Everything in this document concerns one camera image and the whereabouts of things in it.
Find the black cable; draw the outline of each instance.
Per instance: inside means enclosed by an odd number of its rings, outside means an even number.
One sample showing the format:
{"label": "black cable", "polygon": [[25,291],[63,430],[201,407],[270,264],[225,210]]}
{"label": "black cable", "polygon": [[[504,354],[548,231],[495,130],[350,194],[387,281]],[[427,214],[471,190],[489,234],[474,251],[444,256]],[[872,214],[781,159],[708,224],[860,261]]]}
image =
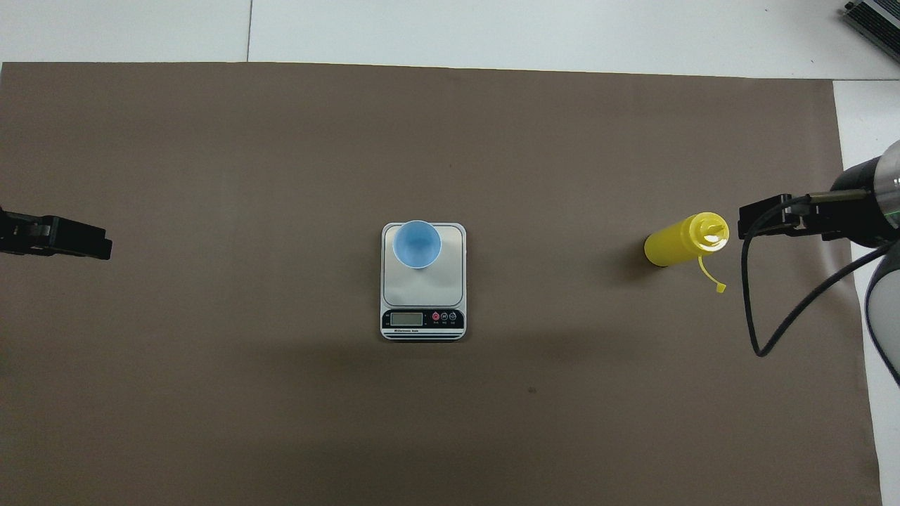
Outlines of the black cable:
{"label": "black cable", "polygon": [[769,342],[767,342],[764,347],[760,348],[760,343],[756,338],[756,328],[753,325],[753,311],[750,305],[750,278],[747,272],[747,257],[750,253],[750,241],[757,233],[759,233],[762,225],[773,216],[792,205],[796,205],[799,203],[809,203],[810,200],[811,198],[809,195],[803,195],[792,198],[772,207],[753,222],[753,225],[751,225],[750,229],[747,230],[747,234],[744,237],[743,248],[741,250],[741,283],[743,285],[743,309],[747,317],[747,330],[750,332],[750,343],[753,346],[753,353],[755,353],[757,357],[765,357],[769,354],[769,352],[775,347],[775,344],[779,342],[781,336],[783,336],[785,331],[788,330],[788,327],[790,327],[791,323],[793,323],[794,320],[797,319],[797,316],[799,316],[800,313],[803,312],[804,309],[806,309],[806,306],[812,303],[816,299],[816,297],[818,297],[829,287],[840,281],[847,274],[855,271],[862,266],[865,266],[872,260],[883,256],[892,246],[894,246],[893,242],[890,244],[886,244],[868,253],[867,255],[864,255],[863,257],[850,262],[847,266],[829,276],[828,279],[824,280],[820,285],[814,288],[813,291],[809,293],[809,295],[804,297],[803,300],[800,301],[800,303],[798,303],[793,310],[791,310],[791,312],[787,315],[787,317],[785,317],[778,328],[775,329],[775,332],[772,334]]}

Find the white floor tile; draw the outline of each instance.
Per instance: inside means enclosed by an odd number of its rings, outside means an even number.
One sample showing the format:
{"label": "white floor tile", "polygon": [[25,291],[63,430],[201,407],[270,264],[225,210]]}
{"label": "white floor tile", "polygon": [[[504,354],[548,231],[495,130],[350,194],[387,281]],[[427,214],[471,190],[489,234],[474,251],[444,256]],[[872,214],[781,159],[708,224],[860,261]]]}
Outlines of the white floor tile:
{"label": "white floor tile", "polygon": [[842,2],[255,0],[251,61],[899,78]]}
{"label": "white floor tile", "polygon": [[0,0],[0,61],[243,61],[250,0]]}
{"label": "white floor tile", "polygon": [[[834,101],[845,167],[880,156],[888,146],[900,140],[900,82],[836,82]],[[856,245],[852,251],[854,258],[867,252]],[[877,265],[876,260],[857,271],[854,281],[860,307],[863,307],[869,279]],[[900,505],[900,388],[882,364],[868,329],[864,329],[864,334],[868,395],[872,404],[882,501],[886,506]]]}

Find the yellow squeeze bottle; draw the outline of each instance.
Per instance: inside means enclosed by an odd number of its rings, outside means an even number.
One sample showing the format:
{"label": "yellow squeeze bottle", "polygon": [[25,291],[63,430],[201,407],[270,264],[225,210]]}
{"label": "yellow squeeze bottle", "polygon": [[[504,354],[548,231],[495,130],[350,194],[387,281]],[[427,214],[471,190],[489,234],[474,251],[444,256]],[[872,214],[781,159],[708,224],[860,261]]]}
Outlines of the yellow squeeze bottle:
{"label": "yellow squeeze bottle", "polygon": [[714,212],[699,212],[650,235],[643,244],[643,253],[654,265],[667,267],[694,258],[703,274],[716,284],[721,293],[725,285],[716,281],[703,266],[703,257],[725,247],[728,242],[728,223]]}

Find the plastic cup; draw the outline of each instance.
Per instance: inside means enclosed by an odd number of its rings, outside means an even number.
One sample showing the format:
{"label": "plastic cup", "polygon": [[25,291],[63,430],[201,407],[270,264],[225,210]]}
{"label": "plastic cup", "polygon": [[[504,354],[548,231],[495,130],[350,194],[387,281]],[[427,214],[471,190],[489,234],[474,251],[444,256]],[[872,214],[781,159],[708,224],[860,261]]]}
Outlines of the plastic cup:
{"label": "plastic cup", "polygon": [[430,266],[441,254],[441,236],[431,223],[407,221],[394,235],[394,255],[406,267],[421,269]]}

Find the yellow cap strap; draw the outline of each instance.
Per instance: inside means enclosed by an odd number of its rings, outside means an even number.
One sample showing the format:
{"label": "yellow cap strap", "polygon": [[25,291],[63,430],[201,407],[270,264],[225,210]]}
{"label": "yellow cap strap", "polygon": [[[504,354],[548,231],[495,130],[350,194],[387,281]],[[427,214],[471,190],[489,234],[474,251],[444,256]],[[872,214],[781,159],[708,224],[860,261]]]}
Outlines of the yellow cap strap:
{"label": "yellow cap strap", "polygon": [[700,270],[703,271],[703,274],[705,274],[706,277],[708,277],[710,281],[715,283],[715,290],[718,293],[724,292],[725,284],[719,283],[719,280],[715,279],[714,277],[712,277],[712,275],[709,274],[709,271],[707,271],[707,268],[703,266],[703,256],[702,255],[697,257],[697,262],[700,264]]}

